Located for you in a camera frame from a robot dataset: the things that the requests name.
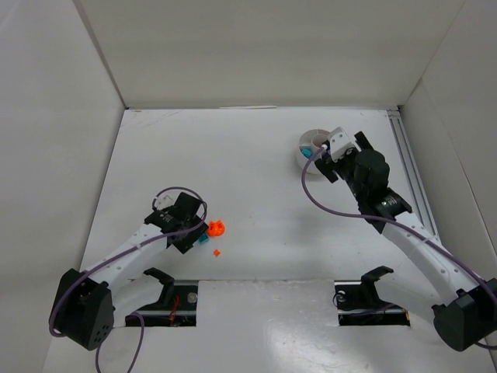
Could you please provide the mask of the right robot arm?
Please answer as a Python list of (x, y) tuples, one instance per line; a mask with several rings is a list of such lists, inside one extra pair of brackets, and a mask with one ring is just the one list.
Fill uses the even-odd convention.
[(314, 134), (307, 164), (330, 182), (343, 180), (354, 196), (355, 218), (369, 223), (395, 244), (433, 287), (403, 284), (393, 269), (379, 266), (353, 283), (335, 284), (335, 303), (348, 316), (365, 319), (390, 307), (404, 308), (431, 322), (456, 351), (470, 346), (493, 350), (482, 341), (496, 331), (496, 280), (484, 280), (429, 234), (410, 204), (388, 185), (390, 167), (366, 136), (349, 138), (338, 127)]

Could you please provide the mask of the orange round lego piece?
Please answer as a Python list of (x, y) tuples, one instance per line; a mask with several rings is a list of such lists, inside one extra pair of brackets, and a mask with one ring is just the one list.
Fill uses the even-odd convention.
[(207, 229), (207, 235), (209, 237), (219, 237), (225, 233), (225, 225), (223, 221), (211, 221)]

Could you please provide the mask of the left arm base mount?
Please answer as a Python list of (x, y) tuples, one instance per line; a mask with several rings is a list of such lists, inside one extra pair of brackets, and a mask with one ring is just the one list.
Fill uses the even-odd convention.
[(144, 275), (161, 285), (157, 299), (137, 310), (146, 327), (196, 326), (199, 281), (175, 280), (156, 268), (146, 270)]

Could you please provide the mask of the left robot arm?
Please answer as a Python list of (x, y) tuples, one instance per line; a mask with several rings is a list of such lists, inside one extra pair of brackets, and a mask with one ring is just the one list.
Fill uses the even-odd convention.
[(176, 199), (160, 192), (137, 231), (111, 254), (63, 274), (48, 321), (51, 336), (95, 350), (133, 312), (170, 302), (175, 280), (155, 261), (169, 247), (186, 253), (208, 229), (207, 203), (188, 188), (178, 191)]

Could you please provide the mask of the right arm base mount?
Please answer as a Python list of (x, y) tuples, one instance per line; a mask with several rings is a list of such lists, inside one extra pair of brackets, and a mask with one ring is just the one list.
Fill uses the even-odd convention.
[(380, 266), (359, 280), (335, 280), (332, 302), (338, 310), (339, 326), (410, 326), (408, 313), (381, 300), (375, 284), (393, 270)]

